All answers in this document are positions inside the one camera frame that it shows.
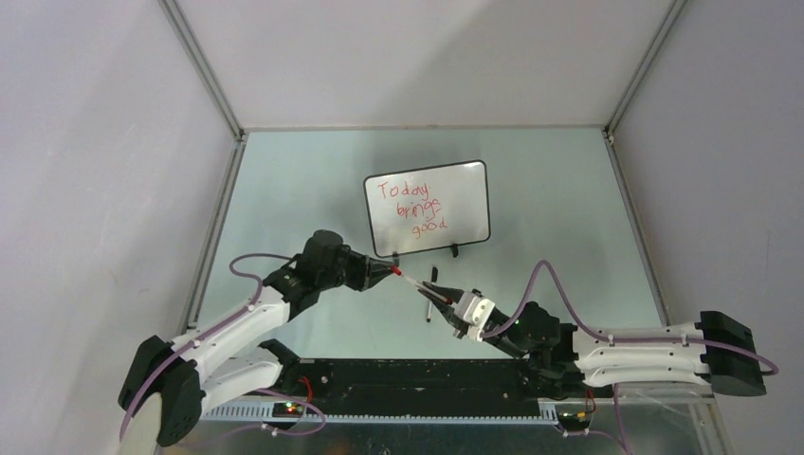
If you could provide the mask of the white board black frame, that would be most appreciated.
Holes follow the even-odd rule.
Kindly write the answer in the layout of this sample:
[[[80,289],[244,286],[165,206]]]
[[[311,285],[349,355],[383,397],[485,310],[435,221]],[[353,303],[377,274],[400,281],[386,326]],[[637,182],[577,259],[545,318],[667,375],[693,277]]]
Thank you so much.
[[[487,166],[482,160],[369,175],[363,180],[373,250],[392,258],[490,239]]]

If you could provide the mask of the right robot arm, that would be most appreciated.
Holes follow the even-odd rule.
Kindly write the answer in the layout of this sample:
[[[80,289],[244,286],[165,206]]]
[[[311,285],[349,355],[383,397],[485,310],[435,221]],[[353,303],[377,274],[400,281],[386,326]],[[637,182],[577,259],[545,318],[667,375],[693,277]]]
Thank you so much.
[[[668,327],[613,330],[562,322],[534,301],[517,318],[479,291],[417,283],[454,336],[525,363],[523,380],[557,399],[624,383],[686,383],[737,397],[766,394],[752,331],[718,311]]]

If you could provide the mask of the red whiteboard marker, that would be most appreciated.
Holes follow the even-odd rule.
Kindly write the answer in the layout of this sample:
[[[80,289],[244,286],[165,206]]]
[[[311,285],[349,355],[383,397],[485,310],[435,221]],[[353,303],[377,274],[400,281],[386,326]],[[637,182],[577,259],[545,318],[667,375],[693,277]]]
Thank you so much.
[[[447,304],[447,305],[453,304],[453,300],[451,300],[451,299],[449,299],[449,298],[447,298],[447,297],[445,297],[445,296],[443,296],[441,294],[436,293],[434,290],[426,287],[422,282],[417,281],[417,280],[415,280],[415,279],[413,279],[410,276],[405,275],[405,274],[404,274],[404,276],[401,276],[401,278],[403,278],[405,281],[410,283],[417,291],[423,292],[426,296],[428,295],[428,293],[432,293],[433,298],[436,301],[440,301],[440,302],[442,302],[444,304]]]

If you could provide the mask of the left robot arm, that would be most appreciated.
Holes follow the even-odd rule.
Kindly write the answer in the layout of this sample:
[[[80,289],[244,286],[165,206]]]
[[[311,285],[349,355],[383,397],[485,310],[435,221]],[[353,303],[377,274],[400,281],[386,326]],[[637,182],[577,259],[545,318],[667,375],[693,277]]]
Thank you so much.
[[[366,291],[401,272],[393,262],[353,251],[340,235],[315,231],[303,250],[256,283],[253,294],[212,324],[171,340],[142,341],[119,393],[125,415],[120,454],[152,454],[181,442],[208,410],[252,391],[289,394],[299,368],[278,355],[238,357],[259,336],[315,305],[321,293],[346,286]]]

